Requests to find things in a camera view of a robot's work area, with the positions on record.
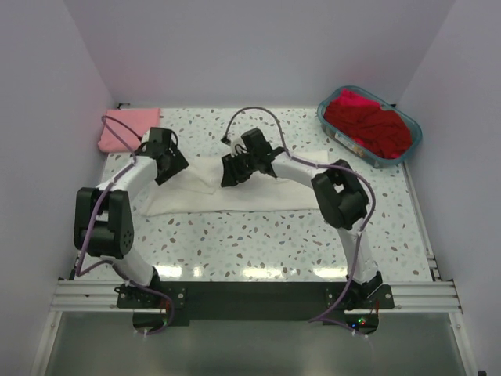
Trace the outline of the white t shirt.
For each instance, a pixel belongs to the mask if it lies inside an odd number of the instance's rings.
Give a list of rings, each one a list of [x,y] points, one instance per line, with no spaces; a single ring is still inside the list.
[[[195,157],[189,167],[162,185],[151,183],[140,214],[284,212],[317,210],[311,188],[288,179],[254,173],[237,186],[222,187],[219,157]]]

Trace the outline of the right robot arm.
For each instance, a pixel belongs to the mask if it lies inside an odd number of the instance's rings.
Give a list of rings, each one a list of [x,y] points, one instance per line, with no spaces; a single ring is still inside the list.
[[[324,221],[336,229],[348,262],[348,280],[341,291],[342,301],[367,307],[383,284],[366,233],[373,214],[375,195],[365,190],[361,179],[344,160],[333,164],[308,161],[284,147],[274,148],[261,130],[242,134],[232,151],[222,157],[221,186],[246,182],[255,172],[299,183],[312,189]]]

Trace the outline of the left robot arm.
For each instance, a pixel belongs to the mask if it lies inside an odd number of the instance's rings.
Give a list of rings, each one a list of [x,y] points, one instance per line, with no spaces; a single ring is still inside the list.
[[[94,188],[81,188],[74,217],[74,246],[79,250],[75,275],[82,277],[109,264],[124,281],[137,286],[134,296],[138,302],[156,306],[162,288],[153,282],[155,268],[135,249],[132,201],[150,183],[161,186],[188,167],[176,133],[151,128],[116,175]]]

